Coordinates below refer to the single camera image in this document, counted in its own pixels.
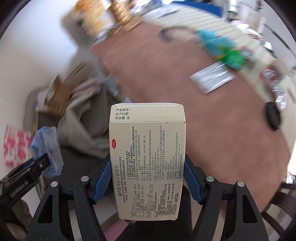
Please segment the cream printed medicine box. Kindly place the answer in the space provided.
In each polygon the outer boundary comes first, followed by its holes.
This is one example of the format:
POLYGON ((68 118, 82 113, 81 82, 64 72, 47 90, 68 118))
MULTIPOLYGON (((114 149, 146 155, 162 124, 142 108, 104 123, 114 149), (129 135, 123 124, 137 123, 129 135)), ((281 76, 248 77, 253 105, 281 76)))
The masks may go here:
POLYGON ((115 104, 110 111, 109 143, 119 218, 176 220, 185 164, 184 107, 115 104))

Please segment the green blue rice bag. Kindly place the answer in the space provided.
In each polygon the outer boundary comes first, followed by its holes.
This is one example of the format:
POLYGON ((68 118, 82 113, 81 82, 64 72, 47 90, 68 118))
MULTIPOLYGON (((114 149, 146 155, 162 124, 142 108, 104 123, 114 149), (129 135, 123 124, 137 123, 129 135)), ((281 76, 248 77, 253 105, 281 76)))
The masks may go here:
POLYGON ((216 60, 235 70, 243 68, 244 57, 230 38, 205 29, 198 30, 195 34, 206 51, 216 60))

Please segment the red-edged silver snack bag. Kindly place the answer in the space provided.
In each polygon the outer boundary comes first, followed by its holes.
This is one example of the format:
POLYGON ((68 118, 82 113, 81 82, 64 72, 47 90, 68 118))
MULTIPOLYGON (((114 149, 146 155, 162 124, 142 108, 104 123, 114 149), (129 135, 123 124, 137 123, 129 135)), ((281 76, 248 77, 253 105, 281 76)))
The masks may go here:
POLYGON ((280 71, 268 67, 260 71, 259 78, 271 93, 273 101, 279 109, 285 109, 288 97, 295 103, 295 96, 288 87, 292 81, 290 76, 281 75, 280 71))

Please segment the blue plastic bag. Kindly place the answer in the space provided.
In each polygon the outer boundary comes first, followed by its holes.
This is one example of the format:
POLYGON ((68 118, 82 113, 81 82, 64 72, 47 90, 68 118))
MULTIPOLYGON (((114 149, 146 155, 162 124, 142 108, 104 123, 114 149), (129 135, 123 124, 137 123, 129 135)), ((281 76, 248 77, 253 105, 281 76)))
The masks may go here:
POLYGON ((40 128, 31 142, 30 151, 34 160, 47 154, 50 165, 43 171, 44 177, 53 178, 62 174, 64 162, 55 126, 40 128))

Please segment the beige cloth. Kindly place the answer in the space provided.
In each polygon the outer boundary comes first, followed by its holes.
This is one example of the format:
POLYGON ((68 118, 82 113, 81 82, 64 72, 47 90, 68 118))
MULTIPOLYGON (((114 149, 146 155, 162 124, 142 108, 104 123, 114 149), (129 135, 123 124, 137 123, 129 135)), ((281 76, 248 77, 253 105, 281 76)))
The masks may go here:
POLYGON ((113 97, 98 78, 74 88, 57 124, 59 144, 103 159, 109 153, 109 117, 113 97))

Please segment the pink striped tablecloth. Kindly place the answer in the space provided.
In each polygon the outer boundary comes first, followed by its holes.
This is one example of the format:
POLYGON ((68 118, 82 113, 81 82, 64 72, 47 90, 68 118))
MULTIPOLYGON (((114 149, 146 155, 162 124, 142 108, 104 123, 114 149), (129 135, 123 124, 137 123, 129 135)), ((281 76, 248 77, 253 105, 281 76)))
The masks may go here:
POLYGON ((195 165, 221 182, 245 182, 258 208, 265 209, 284 177, 295 146, 295 101, 287 99, 282 126, 273 131, 264 105, 270 95, 259 78, 273 58, 254 39, 204 11, 182 6, 170 16, 148 17, 129 32, 94 45, 91 52, 133 102, 175 102, 185 109, 186 152, 195 165), (203 94, 190 80, 214 63, 197 43, 163 40, 165 27, 209 28, 250 47, 258 59, 253 69, 203 94))

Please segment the dark wooden chair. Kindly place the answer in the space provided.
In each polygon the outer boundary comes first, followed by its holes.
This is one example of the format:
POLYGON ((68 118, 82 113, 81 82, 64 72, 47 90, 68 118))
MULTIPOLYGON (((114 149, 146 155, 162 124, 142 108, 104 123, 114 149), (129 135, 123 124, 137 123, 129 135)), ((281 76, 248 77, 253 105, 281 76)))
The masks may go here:
POLYGON ((294 240, 295 239, 295 212, 296 212, 296 200, 293 196, 295 192, 295 183, 287 184, 282 182, 279 186, 278 191, 274 194, 273 198, 266 206, 266 208, 261 212, 262 218, 276 231, 280 236, 278 240, 294 240), (289 217, 292 218, 286 229, 280 225, 271 215, 267 213, 270 206, 274 205, 284 211, 289 217))

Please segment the cardboard pieces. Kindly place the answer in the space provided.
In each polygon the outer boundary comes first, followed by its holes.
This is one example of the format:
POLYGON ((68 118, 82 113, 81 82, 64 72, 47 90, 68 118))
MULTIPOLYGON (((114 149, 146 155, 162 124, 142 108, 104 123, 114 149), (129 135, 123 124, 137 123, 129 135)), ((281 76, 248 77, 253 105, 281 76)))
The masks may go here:
POLYGON ((50 114, 62 116, 67 108, 68 101, 76 87, 88 79, 91 68, 86 62, 81 62, 64 80, 60 76, 54 79, 44 100, 50 114))

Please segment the black plastic cup lid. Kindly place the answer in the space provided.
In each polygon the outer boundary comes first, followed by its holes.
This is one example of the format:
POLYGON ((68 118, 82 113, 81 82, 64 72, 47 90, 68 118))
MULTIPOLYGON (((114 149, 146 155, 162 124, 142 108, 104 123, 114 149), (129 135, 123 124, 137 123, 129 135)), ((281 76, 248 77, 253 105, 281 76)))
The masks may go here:
POLYGON ((280 129, 281 116, 275 102, 269 101, 265 104, 265 116, 268 121, 269 126, 277 131, 280 129))

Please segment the silver foil packet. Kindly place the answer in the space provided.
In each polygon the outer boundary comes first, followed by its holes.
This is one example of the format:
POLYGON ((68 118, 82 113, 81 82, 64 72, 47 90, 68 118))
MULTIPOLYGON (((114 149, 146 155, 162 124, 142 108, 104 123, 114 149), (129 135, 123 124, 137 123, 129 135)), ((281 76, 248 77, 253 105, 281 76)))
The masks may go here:
POLYGON ((190 76, 192 82, 204 94, 212 92, 234 78, 235 75, 222 62, 216 62, 190 76))

